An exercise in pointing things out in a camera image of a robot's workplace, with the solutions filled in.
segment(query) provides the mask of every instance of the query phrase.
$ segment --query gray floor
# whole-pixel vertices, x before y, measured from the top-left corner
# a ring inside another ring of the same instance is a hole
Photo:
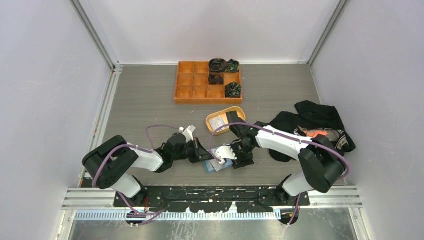
[[[305,64],[242,65],[243,103],[248,123],[268,123],[281,111],[296,113],[294,105],[309,100],[319,103],[311,70]],[[154,124],[197,127],[195,136],[205,147],[209,133],[205,119],[231,105],[180,105],[174,103],[177,66],[124,66],[113,101],[105,140],[122,135],[128,142],[150,147],[145,129]],[[175,131],[152,129],[150,135],[159,147]],[[231,133],[214,138],[212,147],[230,143]],[[226,168],[206,173],[203,164],[177,161],[163,173],[130,169],[144,185],[277,185],[287,175],[301,172],[298,162],[273,160],[266,149],[255,149],[254,165]]]

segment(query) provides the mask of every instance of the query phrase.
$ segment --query crumpled black fabric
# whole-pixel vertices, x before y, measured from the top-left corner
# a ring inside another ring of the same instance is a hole
[[[222,58],[214,58],[209,61],[209,71],[211,73],[223,73],[228,67],[228,62]]]
[[[340,136],[337,141],[332,141],[331,143],[338,153],[344,156],[345,153],[352,152],[356,148],[354,141],[346,133],[339,112],[334,106],[319,105],[311,101],[301,101],[296,103],[294,107],[298,114],[282,111],[269,125],[277,130],[303,137],[307,135],[299,127],[308,130],[321,128],[324,130],[337,130]],[[292,159],[274,150],[269,150],[269,155],[274,160],[284,163]]]

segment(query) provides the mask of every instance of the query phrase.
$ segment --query cable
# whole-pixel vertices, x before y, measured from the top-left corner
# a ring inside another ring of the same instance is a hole
[[[127,200],[127,197],[125,197],[125,195],[122,192],[117,191],[117,193],[119,194],[120,198],[123,200],[125,205],[127,205],[128,208],[131,209],[135,214],[139,214],[142,216],[154,216],[158,213],[158,212],[145,213],[145,212],[137,211],[133,206],[131,206],[131,204]]]
[[[146,201],[146,205],[144,206],[144,213],[147,213],[148,212],[148,207],[149,207],[149,197],[146,197],[145,198],[145,201]]]
[[[290,224],[292,224],[293,220],[295,219],[295,215],[298,213],[298,211],[300,211],[301,195],[302,195],[302,193],[297,195],[297,201],[296,201],[296,205],[294,206],[293,216],[291,216],[290,221],[288,221],[288,223],[287,223],[287,226],[289,228],[290,228]]]
[[[137,149],[139,151],[145,152],[145,153],[152,153],[153,150],[148,150],[142,147],[138,147],[138,146],[134,146],[131,144],[122,144],[119,145],[117,147],[115,147],[114,149],[112,149],[112,151],[109,152],[109,154],[104,158],[104,161],[101,163],[100,167],[97,170],[97,173],[95,174],[94,178],[93,178],[93,182],[92,182],[92,187],[96,188],[97,187],[97,181],[99,180],[100,174],[103,171],[103,168],[105,168],[106,163],[108,162],[108,160],[111,159],[112,155],[118,151],[119,149],[123,149],[123,148],[130,148],[130,149]],[[140,212],[137,211],[133,206],[131,206],[131,204],[128,202],[127,198],[125,197],[124,194],[122,194],[119,191],[116,191],[118,193],[118,195],[122,198],[123,202],[136,214],[142,216],[142,217],[146,217],[146,216],[154,216],[153,218],[149,219],[155,219],[157,218],[161,213],[163,213],[165,210],[163,209],[162,211],[157,211],[154,213],[145,213],[145,212]]]
[[[146,127],[146,130],[145,131],[146,131],[146,135],[147,135],[148,141],[150,142],[151,149],[155,149],[155,146],[153,144],[152,138],[150,137],[149,129],[156,128],[156,127],[164,127],[164,128],[177,129],[177,130],[180,129],[179,127],[176,127],[176,126],[162,125],[162,124],[156,124],[156,125],[151,125],[151,126]]]
[[[155,216],[153,216],[153,217],[152,217],[152,218],[150,218],[149,220],[146,220],[146,221],[144,221],[144,222],[142,222],[142,223],[139,223],[139,224],[138,224],[138,226],[143,226],[143,225],[149,224],[149,223],[150,223],[150,222],[152,222],[155,218],[159,217],[159,215],[161,215],[163,212],[165,212],[165,209],[162,209],[162,210],[157,211]]]
[[[244,122],[232,122],[232,123],[228,123],[228,124],[224,124],[224,125],[222,125],[222,126],[220,126],[220,127],[218,127],[217,129],[215,129],[215,131],[213,131],[213,133],[212,133],[212,135],[210,136],[210,138],[209,138],[209,152],[212,154],[212,156],[217,160],[217,161],[219,161],[219,159],[217,158],[217,156],[215,155],[215,154],[213,154],[212,153],[212,151],[211,151],[211,143],[212,143],[212,138],[215,136],[215,134],[219,131],[219,130],[221,130],[221,129],[223,129],[223,128],[225,128],[225,127],[228,127],[228,126],[234,126],[234,125],[241,125],[241,126],[248,126],[248,127],[251,127],[251,128],[256,128],[256,129],[259,129],[259,130],[262,130],[262,131],[265,131],[265,132],[267,132],[267,133],[270,133],[270,134],[272,134],[272,135],[277,135],[277,136],[280,136],[280,137],[283,137],[283,138],[286,138],[286,139],[289,139],[289,140],[292,140],[292,141],[295,141],[295,142],[297,142],[297,143],[303,143],[303,144],[309,144],[309,145],[313,145],[313,146],[315,146],[315,147],[318,147],[318,148],[320,148],[320,149],[324,149],[324,150],[326,150],[327,152],[329,152],[329,153],[331,153],[331,154],[333,154],[333,155],[335,155],[336,157],[338,157],[338,159],[340,159],[341,160],[341,162],[344,164],[344,167],[346,168],[346,171],[340,176],[340,180],[341,179],[344,179],[350,172],[351,172],[351,165],[349,164],[349,162],[342,156],[342,155],[340,155],[340,153],[338,153],[337,151],[334,151],[333,149],[331,149],[331,148],[328,148],[328,147],[326,147],[326,146],[323,146],[323,145],[321,145],[321,144],[319,144],[319,143],[315,143],[315,142],[312,142],[312,141],[308,141],[308,140],[299,140],[299,139],[297,139],[297,138],[295,138],[295,137],[291,137],[291,136],[287,136],[287,135],[284,135],[284,134],[282,134],[282,133],[279,133],[279,132],[276,132],[276,131],[272,131],[272,130],[269,130],[269,129],[266,129],[266,128],[263,128],[263,127],[260,127],[260,126],[257,126],[257,125],[254,125],[254,124],[250,124],[250,123],[244,123]]]

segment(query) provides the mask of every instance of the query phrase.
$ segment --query small wooden box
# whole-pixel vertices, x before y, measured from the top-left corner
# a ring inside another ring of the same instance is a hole
[[[246,121],[246,114],[245,114],[245,112],[243,111],[243,109],[241,109],[238,106],[232,106],[232,107],[227,108],[227,109],[224,109],[222,111],[212,113],[209,116],[207,116],[207,118],[206,118],[206,125],[207,125],[207,129],[209,129],[210,134],[212,134],[214,132],[214,129],[212,128],[211,124],[209,123],[209,120],[211,120],[213,118],[216,118],[216,117],[221,117],[222,120],[224,121],[224,123],[225,124],[228,124],[227,113],[228,112],[232,112],[232,111],[236,111],[237,112],[237,116],[239,118],[241,118],[243,121]],[[227,127],[227,128],[224,127],[223,129],[217,131],[215,133],[215,136],[218,136],[218,135],[227,133],[229,131],[230,131],[230,127]]]
[[[220,73],[223,85],[209,84],[208,61],[180,61],[176,74],[174,101],[176,104],[241,104],[243,100],[242,73]],[[238,98],[225,97],[225,87],[232,82],[241,85]]]

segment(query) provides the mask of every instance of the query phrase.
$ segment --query wooden compartment box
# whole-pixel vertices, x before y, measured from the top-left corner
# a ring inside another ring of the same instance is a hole
[[[222,72],[223,85],[209,84],[208,61],[180,61],[176,74],[174,101],[176,104],[241,104],[243,85],[241,68],[237,73]],[[241,85],[239,98],[225,97],[225,86],[236,82]]]

